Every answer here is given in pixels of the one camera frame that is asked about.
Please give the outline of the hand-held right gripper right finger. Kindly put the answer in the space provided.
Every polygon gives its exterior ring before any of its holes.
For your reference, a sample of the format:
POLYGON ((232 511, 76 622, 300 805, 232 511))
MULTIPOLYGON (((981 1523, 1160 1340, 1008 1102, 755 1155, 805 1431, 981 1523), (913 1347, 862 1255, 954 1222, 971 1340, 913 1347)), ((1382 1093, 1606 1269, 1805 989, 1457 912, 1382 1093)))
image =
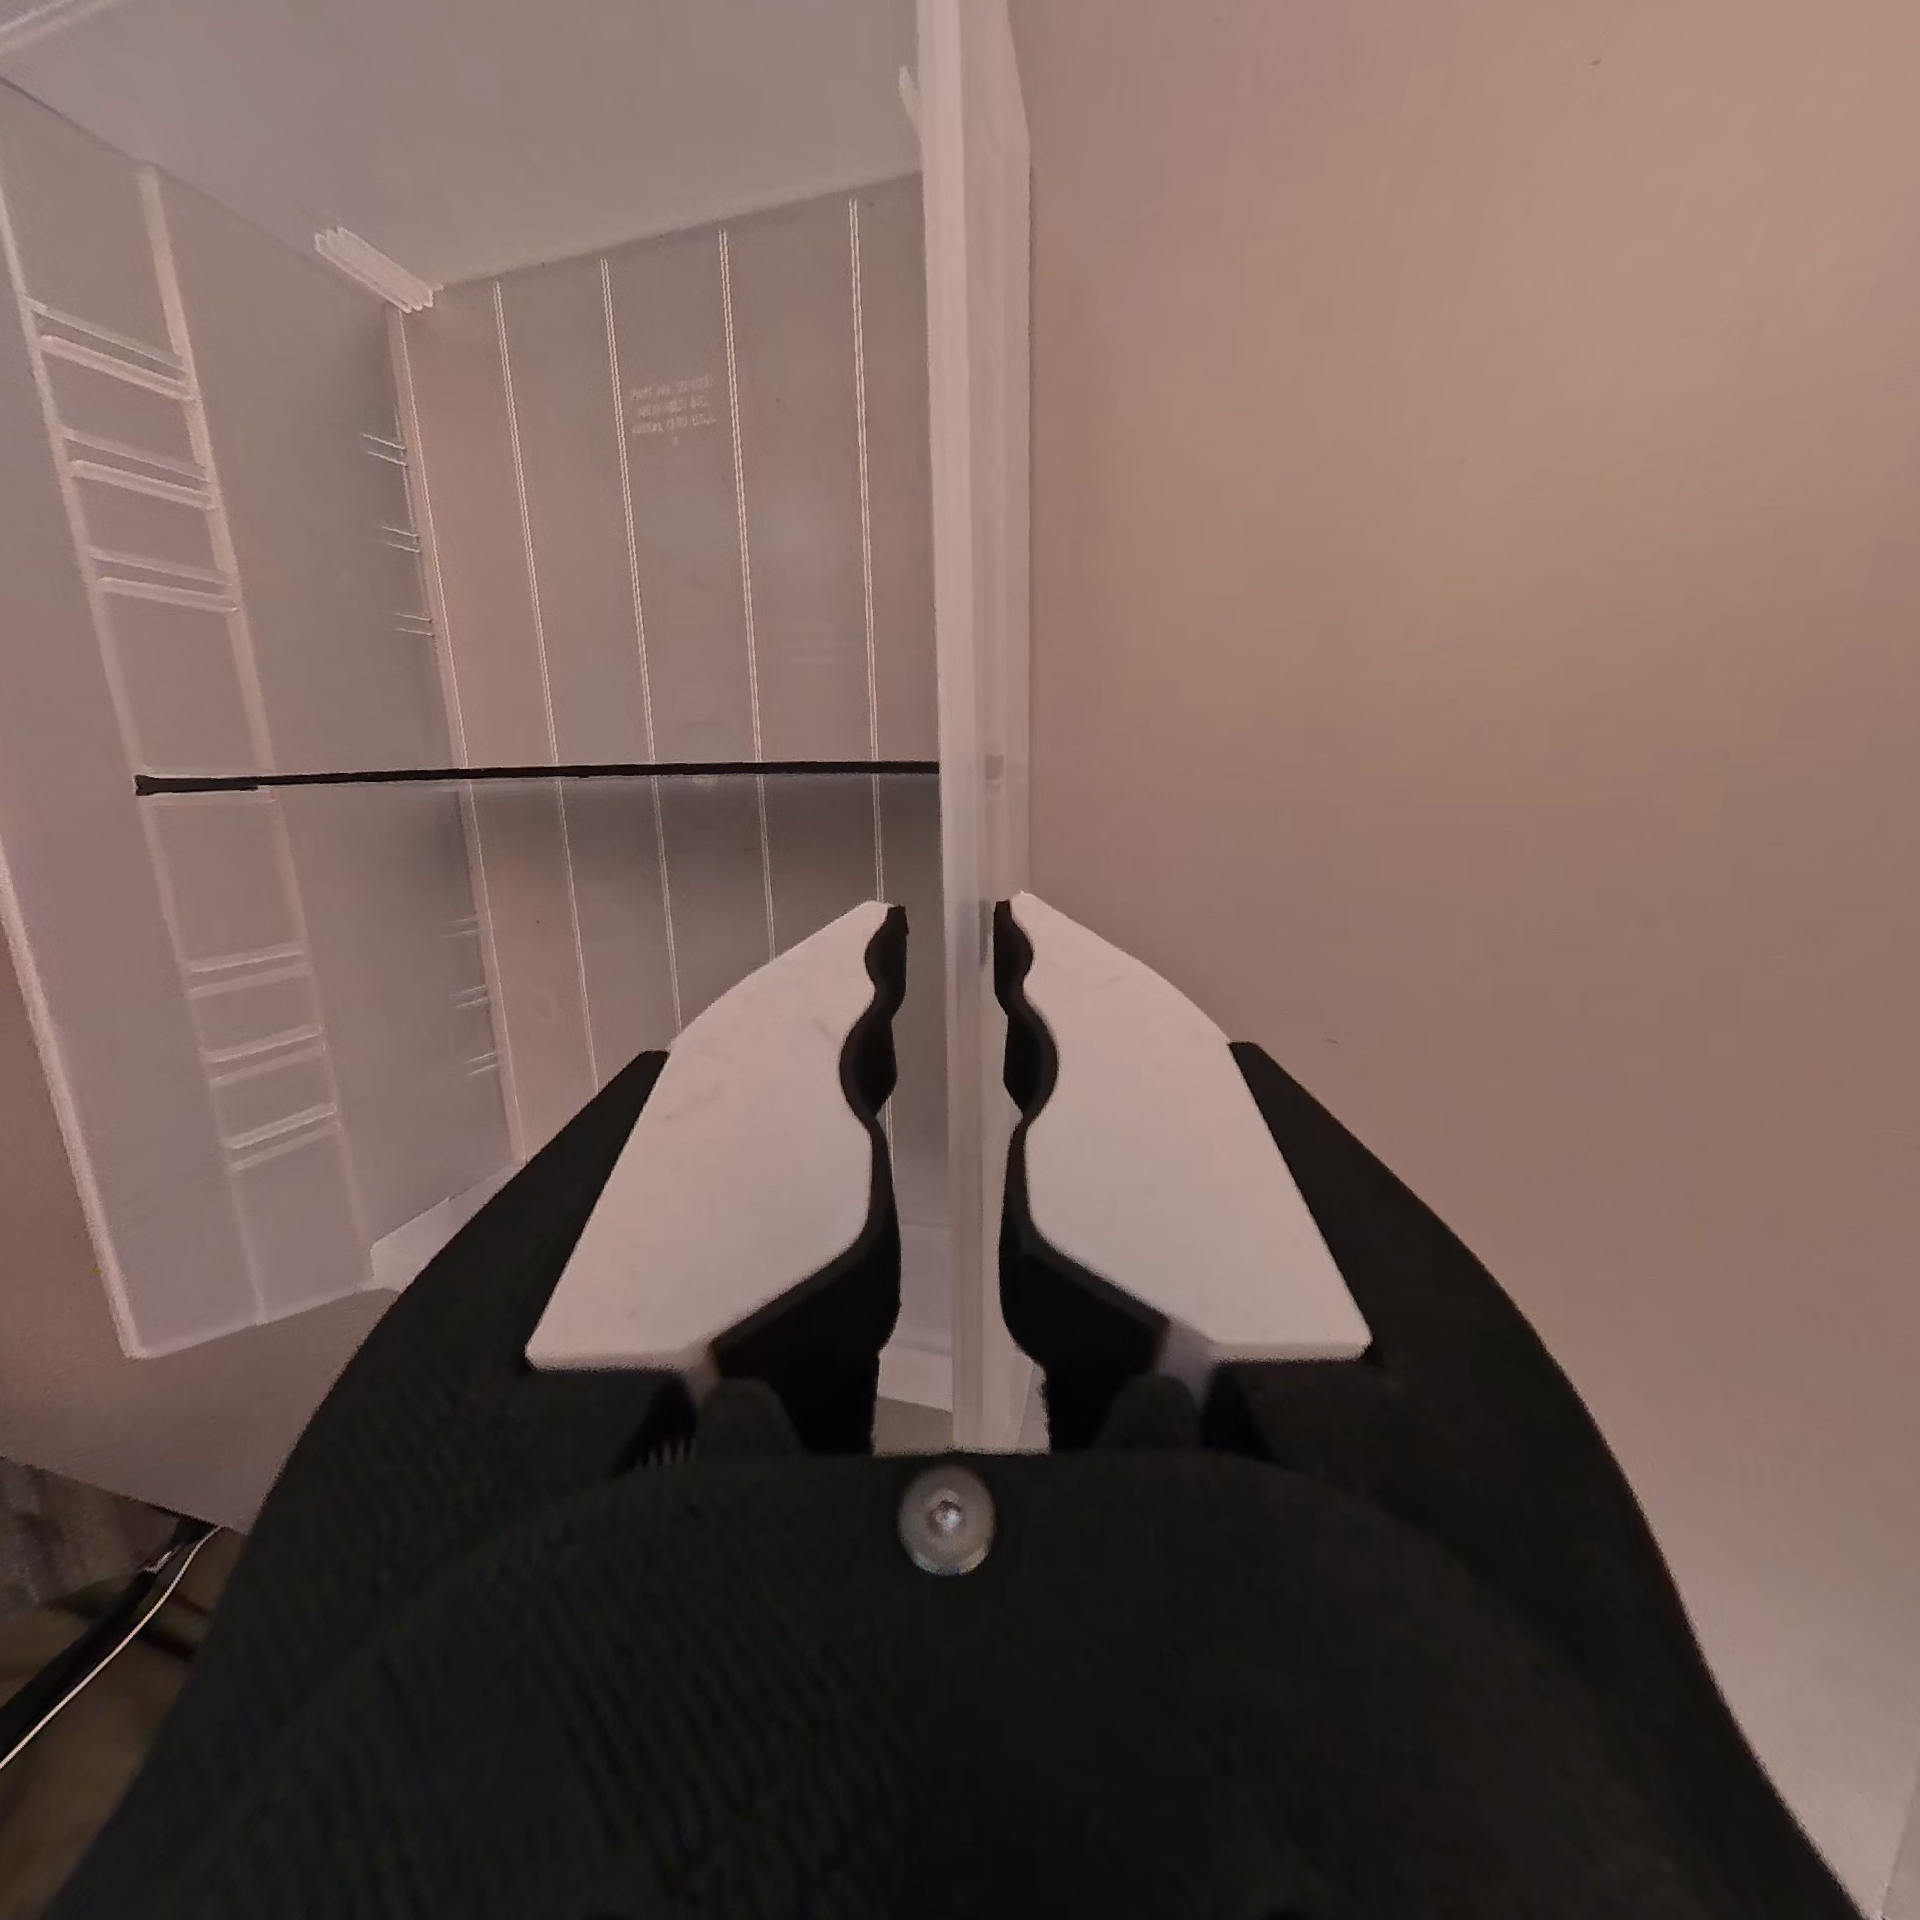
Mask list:
POLYGON ((993 915, 1016 1104, 1000 1309, 1046 1443, 1088 1448, 1144 1379, 1206 1407, 1242 1364, 1374 1348, 1225 1029, 1036 893, 993 915))

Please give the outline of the black divider plate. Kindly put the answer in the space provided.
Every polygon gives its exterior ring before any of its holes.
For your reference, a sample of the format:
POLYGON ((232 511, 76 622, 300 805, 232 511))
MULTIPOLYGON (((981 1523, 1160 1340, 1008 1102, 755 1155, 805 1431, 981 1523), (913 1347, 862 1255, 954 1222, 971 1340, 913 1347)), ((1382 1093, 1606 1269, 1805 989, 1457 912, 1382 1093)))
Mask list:
POLYGON ((528 784, 528 781, 715 781, 715 779, 798 779, 798 776, 936 776, 938 758, 656 758, 656 760, 565 760, 491 766, 394 766, 374 771, 325 772, 244 772, 244 775, 136 775, 142 799, 216 797, 325 787, 400 784, 528 784))

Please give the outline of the clear plastic bin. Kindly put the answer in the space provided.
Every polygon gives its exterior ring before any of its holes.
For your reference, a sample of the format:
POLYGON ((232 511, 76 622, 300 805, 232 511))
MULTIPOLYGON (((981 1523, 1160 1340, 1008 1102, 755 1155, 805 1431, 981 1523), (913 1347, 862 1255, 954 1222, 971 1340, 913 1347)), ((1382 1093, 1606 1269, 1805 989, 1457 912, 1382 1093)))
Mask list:
POLYGON ((5 932, 93 1271, 5 1257, 46 1358, 318 1375, 882 899, 882 1392, 1012 1445, 1027 343, 1005 4, 5 4, 5 932), (787 758, 939 775, 133 790, 787 758))

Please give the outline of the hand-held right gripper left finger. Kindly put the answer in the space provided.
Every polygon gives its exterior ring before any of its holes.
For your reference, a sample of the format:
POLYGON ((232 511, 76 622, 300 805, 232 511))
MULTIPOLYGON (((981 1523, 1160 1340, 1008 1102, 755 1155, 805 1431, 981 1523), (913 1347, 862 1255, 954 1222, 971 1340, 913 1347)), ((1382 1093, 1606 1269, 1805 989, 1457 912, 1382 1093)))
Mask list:
POLYGON ((882 1108, 907 915, 867 900, 673 1041, 524 1356, 539 1374, 766 1385, 803 1447, 868 1453, 904 1243, 882 1108))

